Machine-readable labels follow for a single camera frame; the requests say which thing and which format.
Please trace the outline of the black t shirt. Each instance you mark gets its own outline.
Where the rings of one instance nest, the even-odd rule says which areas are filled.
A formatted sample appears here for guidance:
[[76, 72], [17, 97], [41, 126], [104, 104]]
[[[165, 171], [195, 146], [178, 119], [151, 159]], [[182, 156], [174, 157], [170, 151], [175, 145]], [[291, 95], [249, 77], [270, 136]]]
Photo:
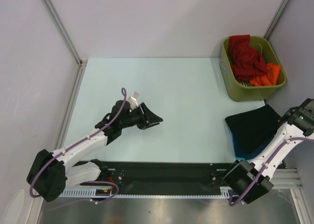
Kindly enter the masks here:
[[272, 141], [281, 116], [268, 104], [247, 112], [228, 116], [225, 122], [230, 133], [254, 149], [255, 157]]

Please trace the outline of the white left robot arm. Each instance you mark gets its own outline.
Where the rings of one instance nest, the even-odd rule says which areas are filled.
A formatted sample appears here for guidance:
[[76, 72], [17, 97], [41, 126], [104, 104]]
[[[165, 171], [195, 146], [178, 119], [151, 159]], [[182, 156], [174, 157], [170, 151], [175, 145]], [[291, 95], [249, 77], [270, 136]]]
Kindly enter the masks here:
[[104, 162], [92, 159], [83, 165], [77, 163], [85, 156], [112, 143], [121, 136], [125, 128], [136, 126], [145, 130], [161, 122], [163, 119], [154, 114], [145, 103], [117, 101], [111, 112], [84, 138], [53, 152], [43, 149], [37, 153], [26, 178], [30, 185], [30, 196], [42, 197], [50, 202], [67, 187], [82, 183], [106, 183], [109, 171]]

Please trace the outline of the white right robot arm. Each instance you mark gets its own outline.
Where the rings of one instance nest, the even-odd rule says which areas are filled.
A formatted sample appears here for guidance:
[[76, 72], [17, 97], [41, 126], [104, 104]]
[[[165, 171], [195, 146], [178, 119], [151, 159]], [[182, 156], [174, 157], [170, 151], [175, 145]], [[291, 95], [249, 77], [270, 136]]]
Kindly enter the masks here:
[[233, 190], [229, 206], [249, 204], [268, 193], [280, 162], [304, 141], [314, 141], [314, 100], [310, 98], [285, 113], [272, 141], [251, 162], [236, 160], [223, 173], [223, 180]]

